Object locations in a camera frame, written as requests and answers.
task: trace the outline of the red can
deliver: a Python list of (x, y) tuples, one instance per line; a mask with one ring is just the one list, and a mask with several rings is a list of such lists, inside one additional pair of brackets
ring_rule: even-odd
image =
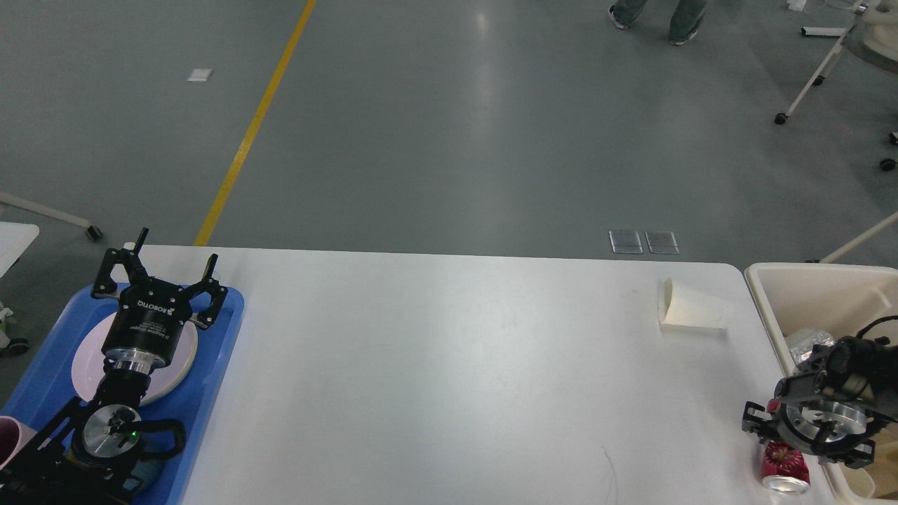
[(775, 492), (801, 494), (811, 487), (805, 457), (786, 442), (767, 442), (761, 474), (761, 482)]

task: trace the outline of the blue tray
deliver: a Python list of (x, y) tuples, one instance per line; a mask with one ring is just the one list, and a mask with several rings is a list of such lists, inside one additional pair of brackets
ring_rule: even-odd
[[(193, 300), (196, 311), (208, 306), (208, 295)], [(72, 385), (72, 359), (85, 335), (119, 306), (115, 299), (94, 300), (91, 289), (78, 291), (44, 344), (28, 366), (24, 377), (15, 387), (0, 414), (13, 416), (35, 430), (42, 428), (66, 402), (77, 396)], [(190, 471), (197, 459), (203, 433), (215, 405), (218, 388), (225, 377), (228, 360), (240, 331), (243, 316), (243, 295), (228, 288), (224, 306), (216, 323), (208, 330), (199, 330), (197, 356), (187, 376), (170, 393), (140, 408), (144, 419), (178, 419), (187, 431), (184, 452), (165, 463), (162, 475), (149, 489), (139, 493), (134, 505), (176, 505), (187, 487)], [(171, 446), (171, 435), (160, 439), (161, 445)]]

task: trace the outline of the shoe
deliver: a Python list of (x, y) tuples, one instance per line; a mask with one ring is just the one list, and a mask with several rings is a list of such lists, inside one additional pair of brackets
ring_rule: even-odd
[(614, 28), (618, 30), (629, 30), (629, 25), (619, 22), (616, 17), (614, 17), (614, 5), (608, 7), (608, 17), (614, 23)]
[(672, 45), (672, 46), (681, 46), (681, 45), (685, 44), (686, 42), (688, 42), (688, 41), (690, 41), (690, 40), (692, 40), (692, 39), (695, 39), (695, 34), (698, 33), (698, 32), (699, 32), (698, 30), (693, 31), (692, 33), (690, 33), (689, 35), (686, 36), (686, 40), (674, 40), (674, 39), (670, 39), (671, 45)]

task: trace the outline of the jeans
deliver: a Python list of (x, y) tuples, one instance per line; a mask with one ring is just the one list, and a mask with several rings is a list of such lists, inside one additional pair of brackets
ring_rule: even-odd
[[(636, 21), (648, 0), (618, 0), (614, 4), (614, 17), (624, 24)], [(705, 16), (711, 0), (680, 0), (671, 18), (670, 40), (686, 40), (696, 31)]]

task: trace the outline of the beige bin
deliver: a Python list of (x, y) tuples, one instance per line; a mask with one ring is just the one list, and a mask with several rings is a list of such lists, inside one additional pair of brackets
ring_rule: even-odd
[[(791, 374), (795, 367), (785, 335), (802, 328), (816, 328), (838, 339), (857, 333), (876, 318), (898, 315), (895, 269), (757, 263), (745, 271), (745, 278), (784, 374)], [(883, 323), (868, 336), (883, 335), (891, 338), (893, 345), (898, 344), (898, 322)], [(876, 461), (862, 471), (842, 465), (823, 467), (840, 502), (895, 505), (898, 501), (898, 426), (888, 427), (874, 440)]]

